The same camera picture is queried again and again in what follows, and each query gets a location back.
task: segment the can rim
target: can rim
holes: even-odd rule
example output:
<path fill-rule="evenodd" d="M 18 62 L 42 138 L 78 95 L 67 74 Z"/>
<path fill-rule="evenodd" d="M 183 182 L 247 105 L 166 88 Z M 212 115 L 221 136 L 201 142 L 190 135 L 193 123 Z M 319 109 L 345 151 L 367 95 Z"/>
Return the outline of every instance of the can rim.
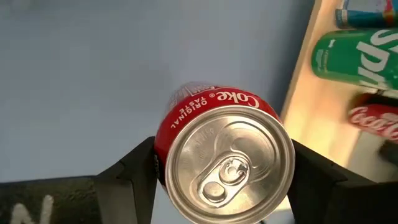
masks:
<path fill-rule="evenodd" d="M 178 147 L 180 143 L 195 129 L 194 125 L 203 121 L 208 114 L 219 114 L 227 113 L 228 114 L 240 114 L 243 116 L 251 117 L 261 124 L 270 124 L 274 130 L 278 132 L 280 136 L 280 141 L 282 142 L 282 149 L 285 151 L 286 155 L 286 162 L 285 163 L 285 170 L 281 177 L 281 188 L 276 190 L 273 196 L 268 200 L 268 203 L 259 203 L 255 207 L 255 212 L 253 214 L 246 214 L 245 216 L 237 216 L 231 215 L 235 217 L 231 217 L 229 219 L 225 218 L 215 218 L 212 216 L 211 218 L 207 218 L 203 214 L 199 214 L 195 212 L 194 209 L 190 208 L 187 203 L 185 203 L 182 197 L 182 194 L 178 191 L 176 183 L 173 180 L 173 161 L 175 160 L 176 156 L 178 155 Z M 257 108 L 253 108 L 250 106 L 243 106 L 243 105 L 228 105 L 228 106 L 220 106 L 217 108 L 213 108 L 208 110 L 196 118 L 192 119 L 177 135 L 174 139 L 169 154 L 167 155 L 167 162 L 165 166 L 165 183 L 167 193 L 177 210 L 188 220 L 193 223 L 201 223 L 201 224 L 213 224 L 213 223 L 234 223 L 234 224 L 247 224 L 247 223 L 258 223 L 259 221 L 263 220 L 266 216 L 271 214 L 277 206 L 283 201 L 285 196 L 287 195 L 287 191 L 292 183 L 293 174 L 294 174 L 294 167 L 295 167 L 295 151 L 293 147 L 293 143 L 291 138 L 287 135 L 286 130 L 284 129 L 283 125 L 276 120 L 273 116 L 266 113 L 265 111 L 259 110 Z"/>

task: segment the pull tab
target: pull tab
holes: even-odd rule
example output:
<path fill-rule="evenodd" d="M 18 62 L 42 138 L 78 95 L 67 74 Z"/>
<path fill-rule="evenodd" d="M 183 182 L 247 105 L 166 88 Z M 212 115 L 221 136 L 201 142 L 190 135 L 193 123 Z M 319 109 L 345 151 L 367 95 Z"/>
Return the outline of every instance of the pull tab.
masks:
<path fill-rule="evenodd" d="M 241 156 L 223 159 L 200 182 L 199 197 L 208 205 L 226 205 L 244 187 L 249 178 L 249 163 Z"/>

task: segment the coke can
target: coke can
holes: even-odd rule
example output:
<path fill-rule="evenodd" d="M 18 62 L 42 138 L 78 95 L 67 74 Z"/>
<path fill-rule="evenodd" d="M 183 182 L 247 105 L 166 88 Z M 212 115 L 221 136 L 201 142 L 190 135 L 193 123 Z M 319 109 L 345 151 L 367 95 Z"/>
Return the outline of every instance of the coke can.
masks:
<path fill-rule="evenodd" d="M 398 143 L 398 99 L 370 93 L 359 95 L 348 112 L 348 121 Z"/>
<path fill-rule="evenodd" d="M 257 223 L 284 199 L 295 153 L 274 110 L 230 86 L 191 82 L 155 138 L 159 180 L 193 223 Z"/>

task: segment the wooden shelf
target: wooden shelf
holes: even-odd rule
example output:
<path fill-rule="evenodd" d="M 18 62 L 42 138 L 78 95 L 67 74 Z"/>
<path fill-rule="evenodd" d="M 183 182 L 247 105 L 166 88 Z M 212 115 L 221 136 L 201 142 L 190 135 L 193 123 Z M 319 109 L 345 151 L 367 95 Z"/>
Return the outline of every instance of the wooden shelf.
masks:
<path fill-rule="evenodd" d="M 338 29 L 334 11 L 340 2 L 315 1 L 281 119 L 292 139 L 373 181 L 389 180 L 397 169 L 376 153 L 383 138 L 362 133 L 346 121 L 352 98 L 375 90 L 318 78 L 310 66 L 318 39 Z"/>

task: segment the sprite logo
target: sprite logo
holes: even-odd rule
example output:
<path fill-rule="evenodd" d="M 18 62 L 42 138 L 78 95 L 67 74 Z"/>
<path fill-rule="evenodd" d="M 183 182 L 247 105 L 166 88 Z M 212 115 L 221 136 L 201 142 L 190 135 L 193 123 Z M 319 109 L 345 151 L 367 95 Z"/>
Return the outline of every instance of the sprite logo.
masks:
<path fill-rule="evenodd" d="M 360 41 L 356 46 L 358 50 L 362 51 L 361 65 L 358 67 L 358 74 L 364 77 L 368 77 L 377 83 L 377 85 L 373 85 L 371 83 L 361 80 L 360 82 L 362 85 L 387 89 L 386 79 L 383 76 L 378 75 L 377 73 L 385 69 L 390 57 L 390 52 L 379 49 L 376 46 L 389 43 L 393 40 L 398 40 L 398 34 L 390 34 L 384 37 L 380 37 L 382 34 L 385 34 L 389 31 L 390 30 L 379 30 L 374 33 L 370 39 L 372 45 Z M 391 47 L 388 50 L 393 53 L 398 53 L 398 45 Z M 373 56 L 377 59 L 377 62 L 373 62 L 374 60 L 372 61 L 368 59 L 366 55 Z"/>

